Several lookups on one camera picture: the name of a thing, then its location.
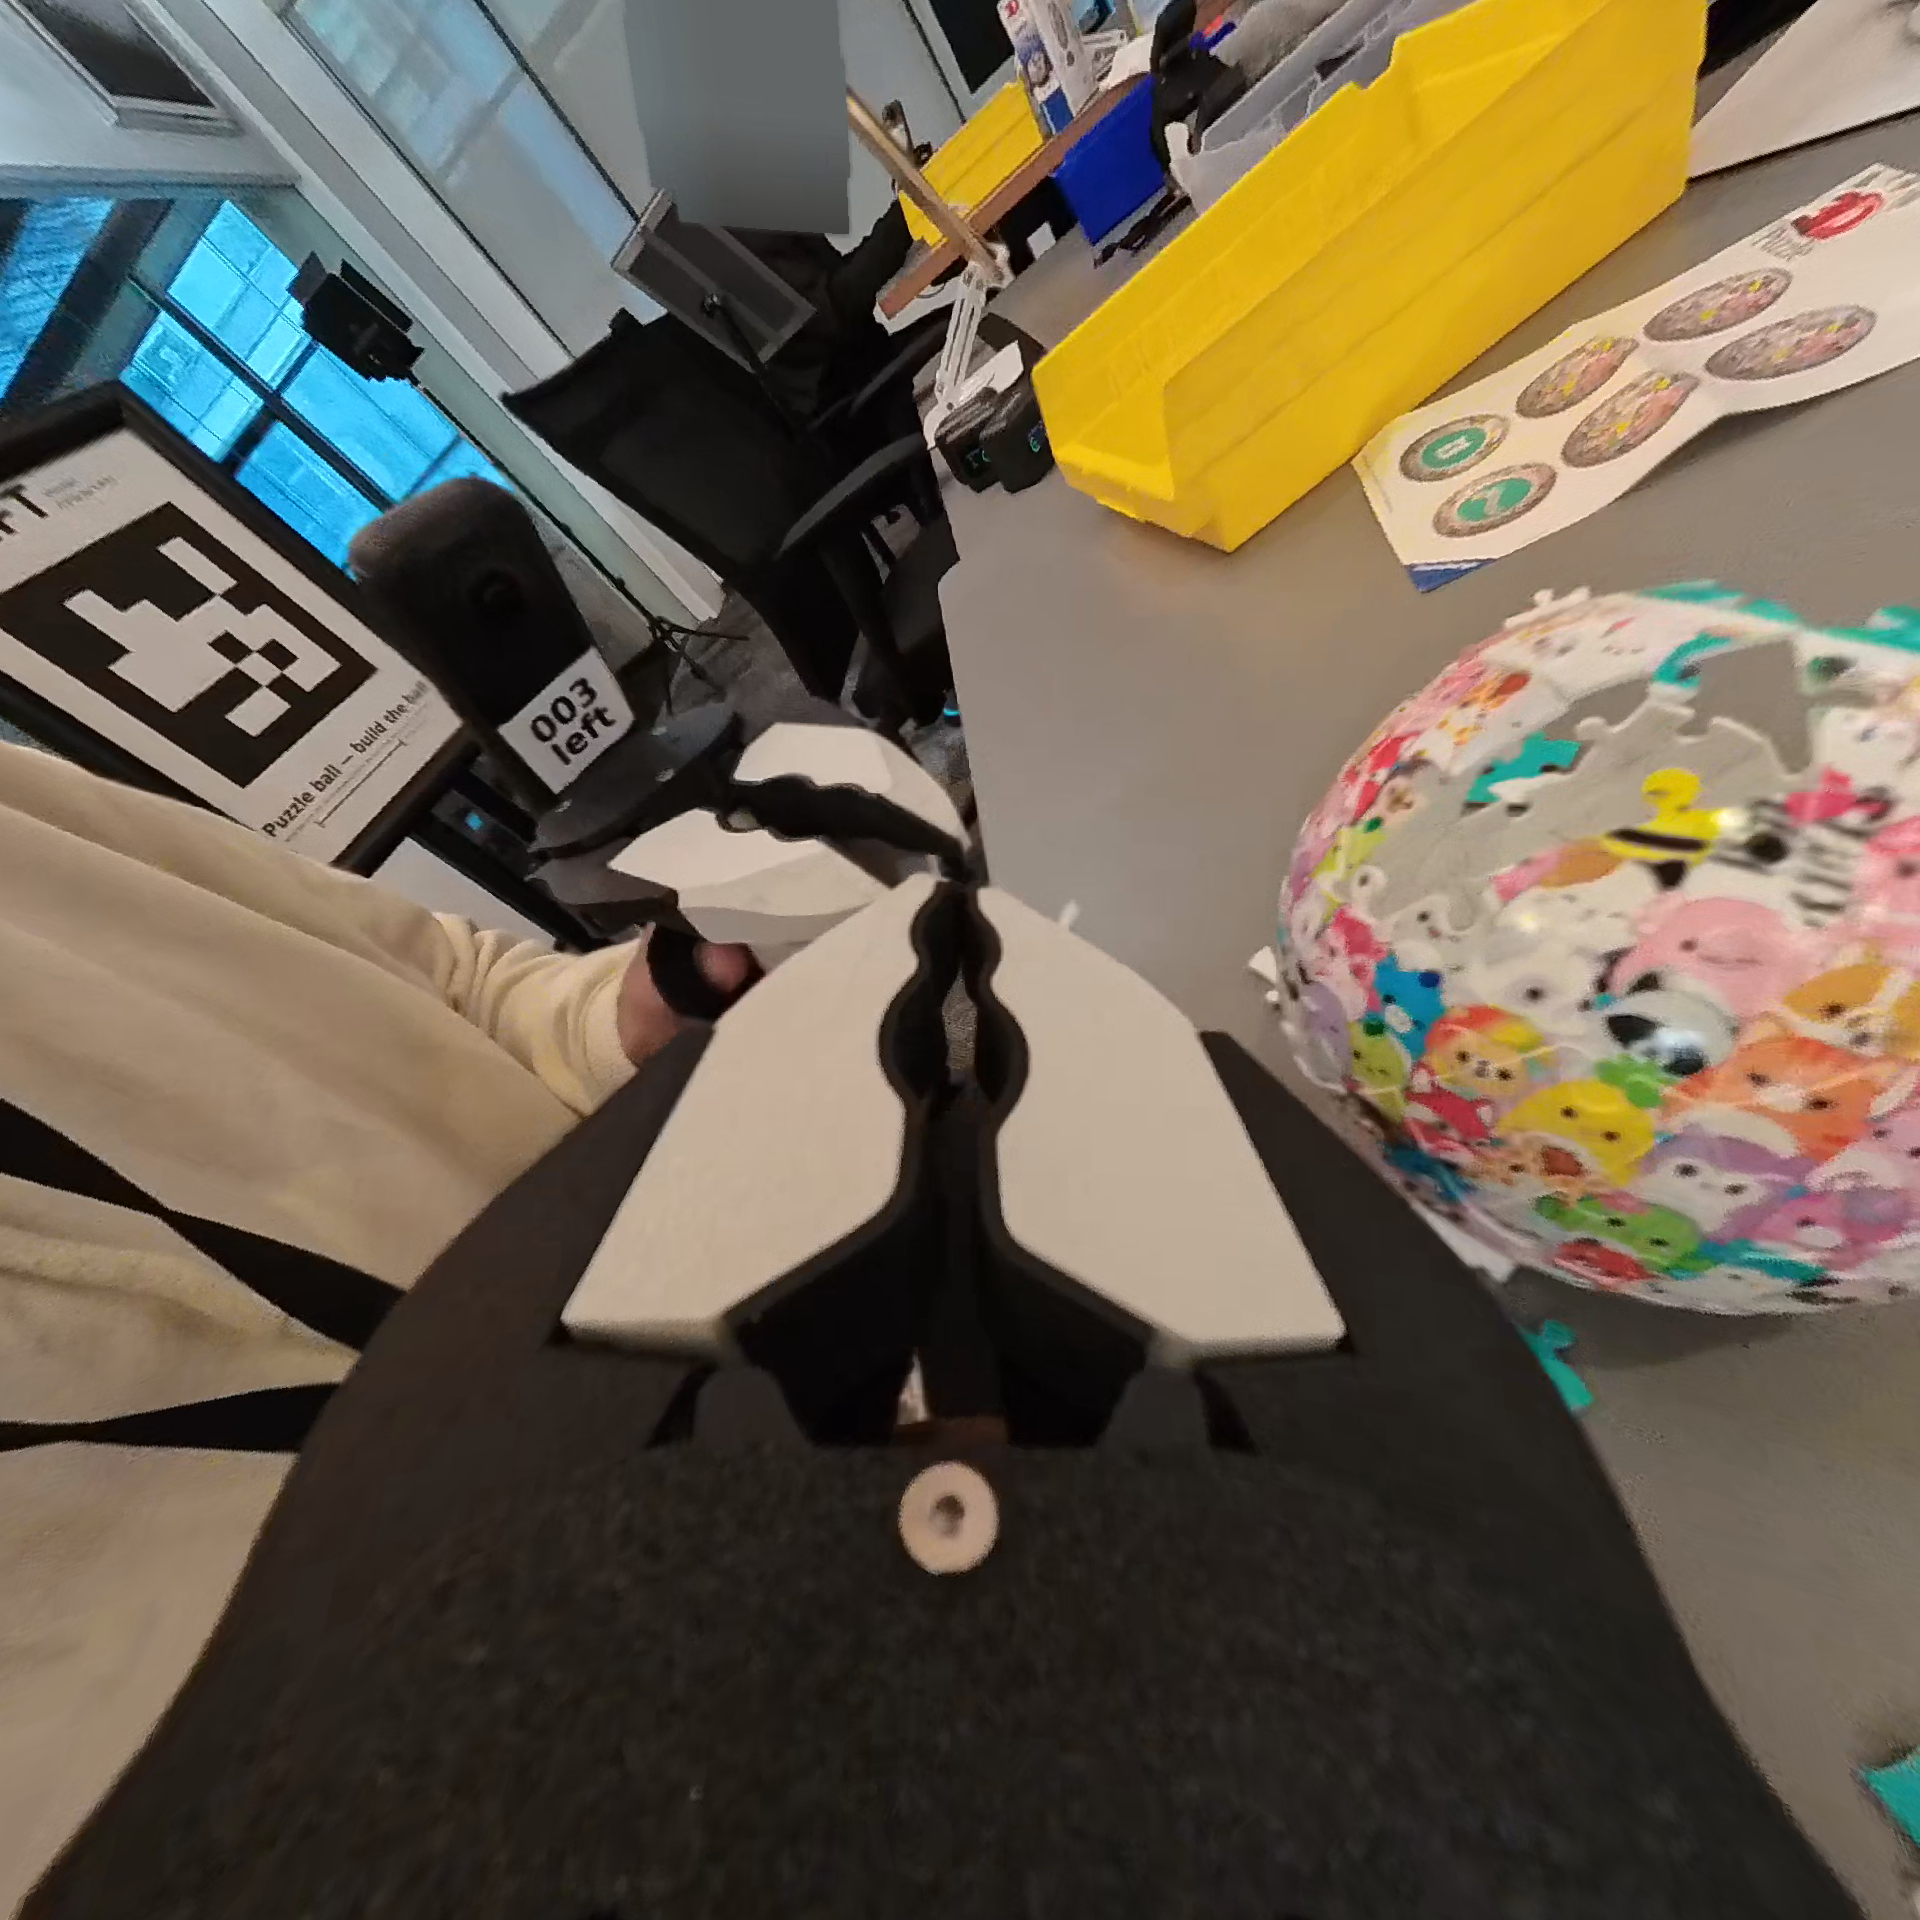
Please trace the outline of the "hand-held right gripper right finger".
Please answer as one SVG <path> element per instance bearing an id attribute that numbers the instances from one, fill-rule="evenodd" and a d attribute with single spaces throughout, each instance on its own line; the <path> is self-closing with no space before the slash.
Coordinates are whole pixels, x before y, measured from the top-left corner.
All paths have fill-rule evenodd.
<path id="1" fill-rule="evenodd" d="M 1021 1444 L 1142 1378 L 1332 1353 L 1346 1322 L 1199 1028 L 1015 893 L 968 901 L 977 1309 Z"/>

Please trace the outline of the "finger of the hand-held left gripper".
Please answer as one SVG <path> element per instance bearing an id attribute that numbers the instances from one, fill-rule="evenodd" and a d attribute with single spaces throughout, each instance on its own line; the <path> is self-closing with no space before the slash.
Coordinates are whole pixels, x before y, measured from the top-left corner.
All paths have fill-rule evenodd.
<path id="1" fill-rule="evenodd" d="M 957 802 L 880 731 L 775 724 L 730 774 L 730 827 L 867 843 L 933 857 L 933 880 L 973 881 L 977 857 Z"/>
<path id="2" fill-rule="evenodd" d="M 679 813 L 633 838 L 607 873 L 636 897 L 667 901 L 709 944 L 778 963 L 899 886 L 934 876 L 934 857 Z"/>

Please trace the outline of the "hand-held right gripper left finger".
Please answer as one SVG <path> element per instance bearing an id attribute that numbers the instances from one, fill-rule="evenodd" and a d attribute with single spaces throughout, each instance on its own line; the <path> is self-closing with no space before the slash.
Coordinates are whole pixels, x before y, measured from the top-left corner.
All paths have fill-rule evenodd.
<path id="1" fill-rule="evenodd" d="M 713 1026 L 562 1308 L 572 1342 L 753 1368 L 821 1441 L 887 1429 L 948 1275 L 965 905 L 909 877 Z"/>

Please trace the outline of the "colourful puzzle ball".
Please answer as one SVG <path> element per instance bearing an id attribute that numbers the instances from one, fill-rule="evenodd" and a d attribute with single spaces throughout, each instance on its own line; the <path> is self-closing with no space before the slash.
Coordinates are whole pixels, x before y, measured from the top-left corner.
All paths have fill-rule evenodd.
<path id="1" fill-rule="evenodd" d="M 1719 1316 L 1916 1299 L 1915 605 L 1540 594 L 1349 757 L 1275 945 L 1303 1073 L 1505 1259 Z"/>

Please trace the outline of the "person's left forearm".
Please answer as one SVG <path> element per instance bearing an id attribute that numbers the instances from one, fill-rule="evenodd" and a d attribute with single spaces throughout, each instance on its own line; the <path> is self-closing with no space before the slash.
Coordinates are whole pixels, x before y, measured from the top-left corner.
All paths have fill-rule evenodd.
<path id="1" fill-rule="evenodd" d="M 617 995 L 639 944 L 564 954 L 439 914 L 371 880 L 42 750 L 5 744 L 5 936 L 38 937 L 38 973 L 109 1038 L 109 990 L 157 993 L 316 1061 L 420 1059 L 463 1084 L 461 1114 L 505 1111 L 479 1089 L 506 1061 L 572 1116 L 636 1073 Z"/>

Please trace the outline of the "teal white puzzle piece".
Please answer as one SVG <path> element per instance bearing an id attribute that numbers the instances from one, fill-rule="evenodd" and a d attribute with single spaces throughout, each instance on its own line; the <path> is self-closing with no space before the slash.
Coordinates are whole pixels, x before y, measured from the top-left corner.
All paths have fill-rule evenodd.
<path id="1" fill-rule="evenodd" d="M 1858 1766 L 1857 1779 L 1916 1859 L 1920 1841 L 1918 1743 L 1878 1763 Z"/>

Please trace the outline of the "person's left hand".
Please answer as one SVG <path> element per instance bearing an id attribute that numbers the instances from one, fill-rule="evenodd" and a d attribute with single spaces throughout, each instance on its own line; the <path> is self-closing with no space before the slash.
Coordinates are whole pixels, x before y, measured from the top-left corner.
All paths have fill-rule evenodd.
<path id="1" fill-rule="evenodd" d="M 618 1044 L 636 1067 L 646 1065 L 682 1034 L 713 1026 L 761 978 L 753 947 L 655 924 L 618 986 Z"/>

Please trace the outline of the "black office chair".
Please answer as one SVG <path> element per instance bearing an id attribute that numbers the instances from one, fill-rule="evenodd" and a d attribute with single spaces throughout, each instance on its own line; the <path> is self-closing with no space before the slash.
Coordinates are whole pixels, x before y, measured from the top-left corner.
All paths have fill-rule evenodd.
<path id="1" fill-rule="evenodd" d="M 853 685 L 895 731 L 959 715 L 942 603 L 959 552 L 914 405 L 844 462 L 684 322 L 623 314 L 502 408 L 717 574 L 811 696 Z"/>

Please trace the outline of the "black framed sign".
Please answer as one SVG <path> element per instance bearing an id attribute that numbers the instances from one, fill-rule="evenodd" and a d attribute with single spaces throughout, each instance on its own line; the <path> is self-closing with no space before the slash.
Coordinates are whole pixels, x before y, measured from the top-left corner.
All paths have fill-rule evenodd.
<path id="1" fill-rule="evenodd" d="M 469 757 L 373 617 L 125 384 L 5 417 L 7 739 L 373 876 Z"/>

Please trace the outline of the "black device pair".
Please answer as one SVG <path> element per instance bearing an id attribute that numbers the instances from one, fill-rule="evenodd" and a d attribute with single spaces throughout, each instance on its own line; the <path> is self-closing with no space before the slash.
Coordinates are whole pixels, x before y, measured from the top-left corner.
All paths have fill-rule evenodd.
<path id="1" fill-rule="evenodd" d="M 934 428 L 933 445 L 948 473 L 974 494 L 1029 492 L 1057 467 L 1030 373 L 955 404 Z"/>

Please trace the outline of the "blue storage bin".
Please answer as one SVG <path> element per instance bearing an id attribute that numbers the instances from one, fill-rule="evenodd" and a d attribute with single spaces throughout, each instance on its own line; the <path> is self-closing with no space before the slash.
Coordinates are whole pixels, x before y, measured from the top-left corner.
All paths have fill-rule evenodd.
<path id="1" fill-rule="evenodd" d="M 1105 116 L 1069 147 L 1051 174 L 1093 250 L 1120 238 L 1160 198 L 1169 181 L 1165 162 L 1153 145 L 1153 78 L 1140 76 L 1105 99 Z"/>

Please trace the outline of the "yellow storage bin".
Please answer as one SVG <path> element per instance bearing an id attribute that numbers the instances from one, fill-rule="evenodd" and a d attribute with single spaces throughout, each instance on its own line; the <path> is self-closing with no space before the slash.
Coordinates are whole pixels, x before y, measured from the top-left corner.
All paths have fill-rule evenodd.
<path id="1" fill-rule="evenodd" d="M 1685 192 L 1707 1 L 1404 32 L 1035 370 L 1057 467 L 1234 552 Z"/>

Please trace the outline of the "person's cream hoodie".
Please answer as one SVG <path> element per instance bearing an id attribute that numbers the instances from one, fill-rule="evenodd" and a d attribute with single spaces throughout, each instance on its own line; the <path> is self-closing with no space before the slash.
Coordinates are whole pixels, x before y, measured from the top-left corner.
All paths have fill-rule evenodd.
<path id="1" fill-rule="evenodd" d="M 348 1127 L 155 1182 L 5 1105 L 5 1907 L 148 1740 L 326 1397 L 499 1170 Z"/>

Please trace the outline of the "paper instruction sheet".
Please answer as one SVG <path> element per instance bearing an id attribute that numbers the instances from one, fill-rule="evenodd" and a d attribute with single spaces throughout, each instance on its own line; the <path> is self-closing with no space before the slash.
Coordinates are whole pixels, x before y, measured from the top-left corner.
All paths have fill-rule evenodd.
<path id="1" fill-rule="evenodd" d="M 1918 175 L 1877 162 L 1650 292 L 1406 412 L 1355 460 L 1421 591 L 1596 515 L 1716 422 L 1918 355 Z"/>

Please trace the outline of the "white paper sheet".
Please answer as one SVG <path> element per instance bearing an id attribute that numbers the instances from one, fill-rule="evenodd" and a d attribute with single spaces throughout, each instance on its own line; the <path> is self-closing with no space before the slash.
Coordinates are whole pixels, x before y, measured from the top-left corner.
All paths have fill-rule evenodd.
<path id="1" fill-rule="evenodd" d="M 1702 112 L 1688 177 L 1702 180 L 1918 109 L 1918 3 L 1821 1 Z"/>

